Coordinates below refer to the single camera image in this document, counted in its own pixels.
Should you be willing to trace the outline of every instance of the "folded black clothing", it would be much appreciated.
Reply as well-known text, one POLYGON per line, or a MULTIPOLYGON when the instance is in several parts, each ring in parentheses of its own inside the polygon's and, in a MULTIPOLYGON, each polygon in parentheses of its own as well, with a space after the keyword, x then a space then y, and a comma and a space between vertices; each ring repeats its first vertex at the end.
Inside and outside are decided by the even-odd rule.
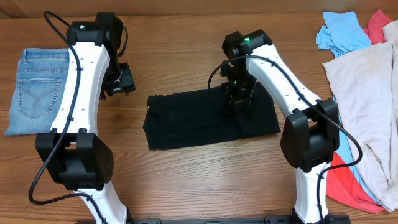
POLYGON ((279 133, 271 96, 257 85, 250 108, 232 110, 226 87, 148 97, 149 149, 178 149, 279 133))

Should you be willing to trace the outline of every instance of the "red fabric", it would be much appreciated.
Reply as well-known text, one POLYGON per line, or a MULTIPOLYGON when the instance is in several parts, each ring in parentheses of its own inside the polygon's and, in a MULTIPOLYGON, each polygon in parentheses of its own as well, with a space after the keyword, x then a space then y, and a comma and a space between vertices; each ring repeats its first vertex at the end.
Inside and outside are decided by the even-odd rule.
POLYGON ((384 43, 383 27, 392 22, 392 19, 388 18, 381 9, 377 10, 370 18, 368 22, 367 32, 365 33, 371 39, 372 45, 377 43, 384 43))
MULTIPOLYGON (((340 164, 344 164, 344 161, 334 153, 331 165, 340 164)), ((338 202, 365 212, 379 213, 385 210, 366 194, 349 167, 328 171, 326 194, 338 202)))

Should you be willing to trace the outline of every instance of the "denim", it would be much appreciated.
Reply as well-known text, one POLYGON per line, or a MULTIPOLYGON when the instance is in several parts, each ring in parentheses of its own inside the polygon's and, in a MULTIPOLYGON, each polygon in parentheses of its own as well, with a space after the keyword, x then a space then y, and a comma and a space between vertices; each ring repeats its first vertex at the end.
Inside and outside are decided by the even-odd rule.
POLYGON ((22 51, 5 135, 50 131, 60 109, 68 68, 68 49, 22 51))

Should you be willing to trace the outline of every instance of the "black cable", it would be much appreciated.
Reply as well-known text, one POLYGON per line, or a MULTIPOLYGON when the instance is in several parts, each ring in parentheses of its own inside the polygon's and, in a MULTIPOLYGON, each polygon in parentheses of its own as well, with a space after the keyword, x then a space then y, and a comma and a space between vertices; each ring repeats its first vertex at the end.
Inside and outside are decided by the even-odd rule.
POLYGON ((265 57, 261 57, 261 56, 257 56, 257 55, 243 55, 243 56, 238 56, 236 58, 232 58, 230 60, 224 61, 223 63, 221 63, 219 66, 216 67, 216 69, 214 69, 214 71, 211 73, 208 83, 207 83, 207 88, 210 89, 210 83, 211 83, 211 79, 213 78, 214 74, 224 65, 230 63, 230 62, 234 62, 237 60, 242 60, 245 58, 257 58, 257 59, 261 59, 264 60, 268 63, 270 63, 272 66, 275 66, 275 68, 278 68, 278 70, 285 76, 285 78, 287 79, 287 81, 289 81, 289 83, 292 85, 293 89, 296 91, 296 93, 298 94, 298 96, 300 97, 300 99, 302 99, 307 105, 309 105, 309 107, 311 107, 319 116, 321 116, 323 119, 325 119, 327 122, 331 123, 333 126, 335 126, 336 128, 338 128, 342 133, 344 133, 356 146, 356 148, 358 149, 358 158, 354 161, 354 162, 350 162, 347 164, 341 164, 341 165, 335 165, 335 166, 331 166, 329 168, 326 168, 324 170, 322 170, 319 175, 318 175, 318 181, 317 181, 317 203, 318 203, 318 209, 319 209, 319 215, 320 215, 320 219, 321 219, 321 223, 325 223, 324 219, 323 219, 323 215, 322 215, 322 206, 320 203, 320 184, 321 184, 321 179, 323 178, 324 173, 328 172, 329 170, 332 169, 337 169, 337 168, 342 168, 342 167, 350 167, 350 166, 354 166, 357 163, 359 163, 362 159, 362 149, 361 146, 359 145, 359 143, 355 140, 355 138, 349 133, 347 132, 344 128, 340 127, 340 125, 338 125, 337 123, 335 123, 334 121, 332 121, 330 118, 328 118, 328 116, 326 116, 324 113, 322 113, 321 111, 319 111, 317 109, 317 107, 315 107, 314 105, 312 105, 305 97, 304 95, 300 92, 300 90, 297 88, 297 86, 294 84, 293 80, 289 77, 289 75, 285 72, 285 70, 280 67, 276 62, 274 62, 271 59, 265 58, 265 57))
POLYGON ((123 55, 123 53, 124 53, 124 51, 126 50, 126 47, 127 47, 127 40, 129 39, 129 33, 127 32, 127 27, 123 26, 123 29, 126 32, 126 40, 124 41, 122 49, 118 53, 118 57, 122 57, 122 55, 123 55))
POLYGON ((54 155, 57 153, 57 151, 60 149, 60 145, 62 142, 62 139, 65 137, 66 132, 68 131, 69 128, 69 124, 71 121, 73 121, 72 115, 73 115, 73 110, 75 109, 75 103, 76 103, 76 99, 77 99, 77 94, 79 91, 79 86, 80 86, 80 76, 81 76, 81 67, 80 67, 80 61, 79 61, 79 57, 77 56, 77 53, 75 51, 75 49, 72 47, 72 45, 68 42, 68 40, 66 39, 66 37, 54 26, 54 24, 50 21, 48 14, 50 14, 51 16, 57 18, 58 20, 60 20, 61 22, 63 22, 65 25, 67 25, 68 27, 70 27, 70 25, 64 21, 61 17, 57 16, 56 14, 50 12, 50 11, 44 11, 43 16, 45 18, 45 20, 48 22, 48 24, 52 27, 52 29, 61 37, 61 39, 68 45, 68 47, 70 48, 70 50, 73 53, 73 56, 75 57, 76 60, 76 69, 77 69, 77 76, 76 76, 76 86, 75 86, 75 91, 73 93, 73 98, 72 98, 72 102, 70 105, 70 109, 69 109, 69 113, 67 116, 67 122, 65 123, 65 127, 63 128, 63 131, 60 135, 60 138, 58 139, 57 143, 55 144, 54 148, 52 149, 51 153, 49 154, 48 158, 45 160, 45 162, 43 163, 43 166, 40 168, 39 172, 37 173, 35 179, 32 182, 32 185, 30 186, 29 189, 29 201, 35 205, 46 205, 46 204, 50 204, 50 203, 54 203, 54 202, 58 202, 61 200, 64 200, 66 198, 71 198, 71 197, 86 197, 87 201, 90 201, 99 218, 101 219, 103 224, 108 224, 105 220, 105 218, 102 216, 100 209, 98 208, 97 204, 95 203, 94 199, 92 196, 80 192, 80 193, 74 193, 74 194, 68 194, 68 195, 64 195, 61 197, 57 197, 57 198, 53 198, 50 200, 45 200, 45 201, 38 201, 35 200, 33 198, 33 192, 35 190, 35 187, 40 179, 40 177, 42 176, 44 170, 47 168, 49 162, 51 161, 51 159, 54 157, 54 155))

